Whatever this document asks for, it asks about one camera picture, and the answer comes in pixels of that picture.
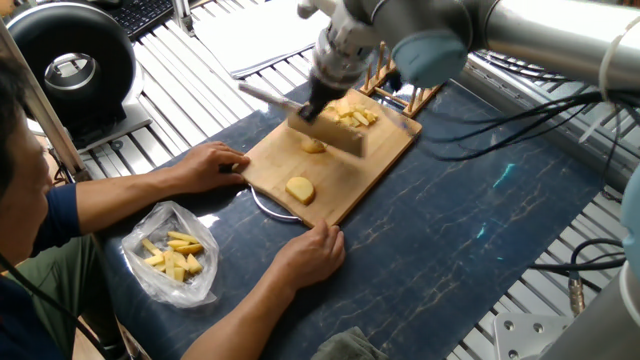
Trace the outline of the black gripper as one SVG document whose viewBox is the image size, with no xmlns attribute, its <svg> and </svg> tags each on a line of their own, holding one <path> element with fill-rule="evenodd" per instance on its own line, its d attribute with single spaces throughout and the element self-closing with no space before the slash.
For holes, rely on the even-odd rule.
<svg viewBox="0 0 640 360">
<path fill-rule="evenodd" d="M 312 52 L 310 97 L 298 115 L 307 123 L 313 123 L 324 108 L 334 115 L 346 115 L 347 91 L 363 76 L 380 42 L 375 30 L 322 30 Z M 340 97 L 331 100 L 331 96 Z"/>
</svg>

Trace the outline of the person's left hand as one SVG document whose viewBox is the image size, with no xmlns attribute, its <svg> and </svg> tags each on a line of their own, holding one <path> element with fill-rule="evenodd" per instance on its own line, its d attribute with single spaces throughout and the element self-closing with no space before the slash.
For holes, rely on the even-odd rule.
<svg viewBox="0 0 640 360">
<path fill-rule="evenodd" d="M 166 196 L 206 192 L 218 187 L 242 184 L 244 177 L 222 167 L 248 165 L 250 158 L 222 142 L 198 145 L 175 165 L 162 170 Z"/>
</svg>

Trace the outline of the person's right hand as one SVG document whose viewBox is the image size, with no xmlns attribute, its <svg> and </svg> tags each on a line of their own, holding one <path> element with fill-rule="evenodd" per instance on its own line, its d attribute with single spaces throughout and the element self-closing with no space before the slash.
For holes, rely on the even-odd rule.
<svg viewBox="0 0 640 360">
<path fill-rule="evenodd" d="M 266 277 L 273 289 L 294 293 L 326 280 L 343 264 L 345 256 L 343 231 L 322 220 L 279 250 Z"/>
</svg>

